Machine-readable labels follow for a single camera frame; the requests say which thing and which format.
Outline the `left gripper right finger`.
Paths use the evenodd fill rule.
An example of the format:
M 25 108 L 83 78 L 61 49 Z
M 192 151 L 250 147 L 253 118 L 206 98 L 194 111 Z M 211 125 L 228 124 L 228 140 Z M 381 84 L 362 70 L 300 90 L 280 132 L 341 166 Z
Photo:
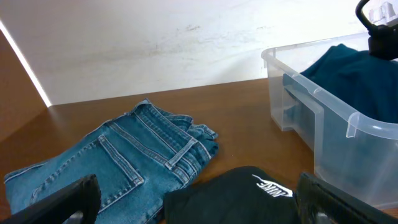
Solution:
M 397 224 L 397 218 L 306 172 L 300 174 L 295 201 L 302 223 Z

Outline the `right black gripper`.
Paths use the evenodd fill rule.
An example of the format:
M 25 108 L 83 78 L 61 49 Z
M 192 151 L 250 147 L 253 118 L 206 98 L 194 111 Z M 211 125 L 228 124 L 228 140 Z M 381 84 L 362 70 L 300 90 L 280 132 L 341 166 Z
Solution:
M 397 25 L 392 27 L 386 25 L 373 26 L 369 31 L 369 54 L 383 59 L 397 59 Z

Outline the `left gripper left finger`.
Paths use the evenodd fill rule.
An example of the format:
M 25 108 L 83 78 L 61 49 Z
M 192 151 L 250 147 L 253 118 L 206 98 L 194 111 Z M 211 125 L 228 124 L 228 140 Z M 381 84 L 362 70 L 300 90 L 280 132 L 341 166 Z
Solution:
M 101 191 L 96 176 L 87 175 L 3 220 L 2 224 L 94 223 Z

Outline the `dark blue shirt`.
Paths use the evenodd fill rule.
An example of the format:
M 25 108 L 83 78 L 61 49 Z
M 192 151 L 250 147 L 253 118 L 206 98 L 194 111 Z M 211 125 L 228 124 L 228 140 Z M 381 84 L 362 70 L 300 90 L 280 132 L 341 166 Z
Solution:
M 369 118 L 397 122 L 396 61 L 339 44 L 300 74 Z

